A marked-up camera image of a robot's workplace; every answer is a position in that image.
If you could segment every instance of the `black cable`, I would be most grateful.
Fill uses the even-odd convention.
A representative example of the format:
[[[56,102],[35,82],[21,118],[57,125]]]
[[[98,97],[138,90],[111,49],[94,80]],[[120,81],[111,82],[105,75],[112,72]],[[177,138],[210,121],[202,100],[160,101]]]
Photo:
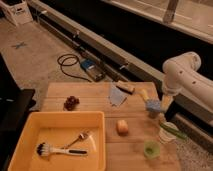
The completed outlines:
[[[75,61],[71,64],[65,64],[65,62],[69,59],[75,59]],[[76,76],[76,75],[71,75],[71,74],[68,74],[64,71],[63,67],[68,67],[68,66],[71,67],[73,65],[76,65],[77,63],[79,63],[79,65],[80,65],[80,60],[79,60],[78,56],[76,56],[74,54],[64,54],[64,55],[61,55],[61,56],[58,57],[57,62],[60,65],[61,72],[64,73],[65,75],[67,75],[69,77],[77,78],[77,79],[86,80],[88,82],[92,82],[91,80],[89,80],[87,78],[79,77],[79,76]]]

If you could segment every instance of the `floor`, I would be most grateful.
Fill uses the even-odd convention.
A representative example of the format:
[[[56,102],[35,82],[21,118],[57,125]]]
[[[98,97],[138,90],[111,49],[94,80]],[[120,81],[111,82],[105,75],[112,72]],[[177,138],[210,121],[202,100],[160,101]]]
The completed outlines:
[[[24,46],[16,49],[14,45]],[[15,27],[5,19],[0,19],[0,52],[22,88],[35,88],[37,105],[41,108],[50,82],[82,81],[64,75],[57,64],[57,58],[65,53],[74,53],[73,49],[57,39],[36,22]],[[67,72],[89,78],[79,65],[69,67]],[[183,171],[213,170],[213,156],[194,141],[176,140],[177,153]]]

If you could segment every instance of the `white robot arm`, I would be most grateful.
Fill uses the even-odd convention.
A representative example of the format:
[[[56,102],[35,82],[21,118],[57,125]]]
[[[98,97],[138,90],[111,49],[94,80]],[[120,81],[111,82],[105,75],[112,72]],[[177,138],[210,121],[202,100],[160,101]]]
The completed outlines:
[[[162,85],[164,94],[175,96],[184,87],[213,110],[213,81],[196,71],[201,59],[195,52],[187,52],[170,58],[163,64],[165,78]]]

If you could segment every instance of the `yellow plastic tray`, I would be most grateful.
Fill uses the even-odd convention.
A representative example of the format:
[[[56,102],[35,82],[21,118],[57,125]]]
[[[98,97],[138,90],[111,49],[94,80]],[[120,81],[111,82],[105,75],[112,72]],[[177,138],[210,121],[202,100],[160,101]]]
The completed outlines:
[[[90,136],[71,148],[86,149],[88,156],[54,154],[41,157],[36,152],[42,142],[62,147],[83,131],[90,131]],[[105,155],[103,112],[34,112],[24,126],[8,170],[103,171]]]

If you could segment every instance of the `green object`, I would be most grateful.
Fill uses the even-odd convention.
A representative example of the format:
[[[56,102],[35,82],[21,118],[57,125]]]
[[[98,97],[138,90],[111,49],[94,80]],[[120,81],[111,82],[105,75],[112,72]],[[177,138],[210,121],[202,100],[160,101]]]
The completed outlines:
[[[186,140],[186,139],[188,138],[188,136],[187,136],[185,133],[183,133],[183,132],[181,132],[181,131],[179,131],[179,130],[176,130],[176,129],[174,129],[174,128],[171,128],[171,127],[165,125],[165,124],[162,123],[162,122],[159,122],[159,125],[160,125],[163,129],[165,129],[167,132],[171,133],[172,135],[175,135],[175,136],[178,137],[178,138],[181,138],[181,139],[183,139],[183,140]]]
[[[160,146],[156,141],[144,142],[143,152],[145,157],[153,159],[160,155]]]

